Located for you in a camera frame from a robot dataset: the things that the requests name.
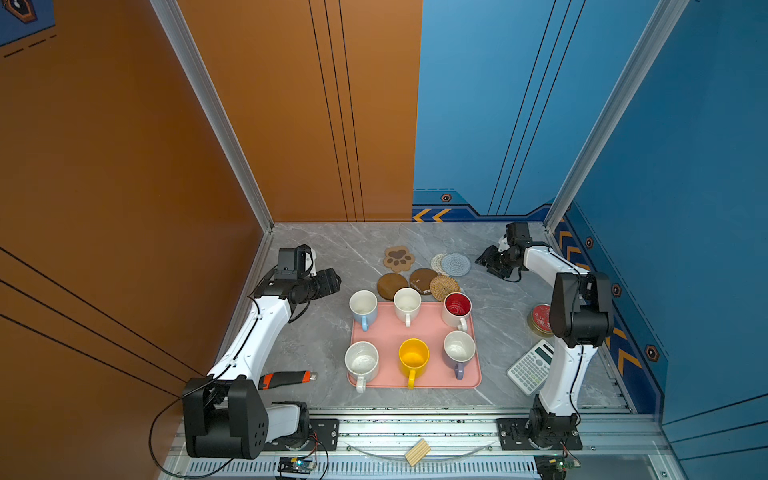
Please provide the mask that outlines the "chipped brown wooden coaster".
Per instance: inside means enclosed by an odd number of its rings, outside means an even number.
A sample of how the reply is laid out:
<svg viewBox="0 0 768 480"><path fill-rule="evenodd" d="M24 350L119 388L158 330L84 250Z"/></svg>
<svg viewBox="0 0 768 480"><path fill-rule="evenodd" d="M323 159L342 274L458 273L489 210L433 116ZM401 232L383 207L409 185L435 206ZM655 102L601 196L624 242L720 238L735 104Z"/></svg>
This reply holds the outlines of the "chipped brown wooden coaster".
<svg viewBox="0 0 768 480"><path fill-rule="evenodd" d="M438 276L439 274L430 268L417 269L409 277L409 286L420 295L430 295L431 282Z"/></svg>

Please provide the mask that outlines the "round brown wooden coaster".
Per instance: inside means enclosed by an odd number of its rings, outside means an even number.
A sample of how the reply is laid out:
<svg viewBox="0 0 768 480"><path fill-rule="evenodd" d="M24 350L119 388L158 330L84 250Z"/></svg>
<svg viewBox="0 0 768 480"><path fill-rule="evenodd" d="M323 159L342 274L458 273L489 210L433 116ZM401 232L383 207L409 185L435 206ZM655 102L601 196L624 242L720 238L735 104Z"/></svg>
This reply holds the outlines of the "round brown wooden coaster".
<svg viewBox="0 0 768 480"><path fill-rule="evenodd" d="M378 294L386 301L393 301L400 289L408 287L408 280L399 273L388 273L381 276L376 285Z"/></svg>

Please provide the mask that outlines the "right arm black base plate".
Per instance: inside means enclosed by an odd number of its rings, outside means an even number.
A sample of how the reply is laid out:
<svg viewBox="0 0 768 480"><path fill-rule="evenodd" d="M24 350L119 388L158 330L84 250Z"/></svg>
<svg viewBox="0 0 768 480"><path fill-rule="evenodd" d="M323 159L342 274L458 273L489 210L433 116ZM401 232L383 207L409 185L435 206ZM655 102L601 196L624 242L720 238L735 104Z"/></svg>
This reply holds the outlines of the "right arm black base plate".
<svg viewBox="0 0 768 480"><path fill-rule="evenodd" d="M577 417L554 416L544 419L499 418L499 441L504 451L580 451L583 443L576 428Z"/></svg>

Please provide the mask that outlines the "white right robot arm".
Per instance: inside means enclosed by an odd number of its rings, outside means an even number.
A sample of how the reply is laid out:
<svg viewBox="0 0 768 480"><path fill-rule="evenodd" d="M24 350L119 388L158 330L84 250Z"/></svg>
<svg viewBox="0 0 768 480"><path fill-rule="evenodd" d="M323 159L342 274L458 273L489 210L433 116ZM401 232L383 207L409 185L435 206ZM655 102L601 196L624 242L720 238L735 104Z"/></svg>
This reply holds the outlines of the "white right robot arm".
<svg viewBox="0 0 768 480"><path fill-rule="evenodd" d="M514 269L530 271L553 287L549 324L556 340L548 378L519 432L539 449L561 447L577 433L578 396L587 367L613 331L610 281L567 261L539 242L500 250L490 246L475 260L506 279Z"/></svg>

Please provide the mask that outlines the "cream multicolour woven coaster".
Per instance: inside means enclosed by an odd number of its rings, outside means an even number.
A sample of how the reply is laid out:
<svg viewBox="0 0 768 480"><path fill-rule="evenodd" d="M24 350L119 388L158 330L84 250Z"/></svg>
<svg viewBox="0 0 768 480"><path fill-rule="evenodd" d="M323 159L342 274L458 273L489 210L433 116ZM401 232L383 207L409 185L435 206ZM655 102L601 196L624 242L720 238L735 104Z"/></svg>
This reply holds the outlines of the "cream multicolour woven coaster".
<svg viewBox="0 0 768 480"><path fill-rule="evenodd" d="M446 253L436 254L430 261L431 269L437 272L439 275L447 276L446 271L442 267L442 261L445 258Z"/></svg>

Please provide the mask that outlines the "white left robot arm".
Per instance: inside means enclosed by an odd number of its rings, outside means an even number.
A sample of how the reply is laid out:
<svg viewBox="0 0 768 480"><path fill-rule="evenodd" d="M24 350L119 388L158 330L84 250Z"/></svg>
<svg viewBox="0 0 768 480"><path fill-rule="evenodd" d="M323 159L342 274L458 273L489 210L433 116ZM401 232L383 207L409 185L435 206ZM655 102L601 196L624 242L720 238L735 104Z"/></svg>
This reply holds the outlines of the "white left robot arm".
<svg viewBox="0 0 768 480"><path fill-rule="evenodd" d="M267 407L259 393L265 362L300 304L334 294L341 277L332 268L298 279L270 278L252 295L246 322L204 378L192 378L182 394L187 452L192 457L255 459L272 442L306 444L308 407L284 401Z"/></svg>

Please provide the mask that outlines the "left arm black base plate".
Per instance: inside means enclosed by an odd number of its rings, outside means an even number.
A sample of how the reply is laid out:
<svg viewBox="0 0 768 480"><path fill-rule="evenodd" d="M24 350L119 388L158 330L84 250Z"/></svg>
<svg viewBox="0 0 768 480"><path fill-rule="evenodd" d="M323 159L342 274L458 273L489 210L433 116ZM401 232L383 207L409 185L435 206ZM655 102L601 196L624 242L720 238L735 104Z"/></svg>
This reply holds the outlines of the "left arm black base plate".
<svg viewBox="0 0 768 480"><path fill-rule="evenodd" d="M338 446L339 427L340 421L337 418L311 418L306 437L299 434L293 437L280 437L267 443L264 450L309 452L316 446L315 441L319 440L328 452L333 452Z"/></svg>

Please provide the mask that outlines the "paw shaped cork coaster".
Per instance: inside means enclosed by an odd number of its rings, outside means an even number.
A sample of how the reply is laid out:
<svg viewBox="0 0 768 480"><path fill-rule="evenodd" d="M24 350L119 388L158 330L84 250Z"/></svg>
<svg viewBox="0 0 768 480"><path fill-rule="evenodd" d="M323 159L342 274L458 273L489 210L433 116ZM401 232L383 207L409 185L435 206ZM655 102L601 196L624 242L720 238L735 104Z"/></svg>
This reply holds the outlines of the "paw shaped cork coaster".
<svg viewBox="0 0 768 480"><path fill-rule="evenodd" d="M409 271L415 256L407 246L394 246L385 250L383 265L394 273Z"/></svg>

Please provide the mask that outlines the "light blue woven coaster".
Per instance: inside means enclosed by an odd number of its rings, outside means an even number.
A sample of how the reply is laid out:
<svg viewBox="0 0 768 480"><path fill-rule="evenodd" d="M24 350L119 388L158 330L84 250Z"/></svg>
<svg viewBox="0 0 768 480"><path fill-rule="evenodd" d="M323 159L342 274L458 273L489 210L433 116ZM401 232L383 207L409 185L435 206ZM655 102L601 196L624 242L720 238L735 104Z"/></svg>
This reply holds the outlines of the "light blue woven coaster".
<svg viewBox="0 0 768 480"><path fill-rule="evenodd" d="M472 262L463 254L448 253L440 260L440 267L448 276L462 277L471 271Z"/></svg>

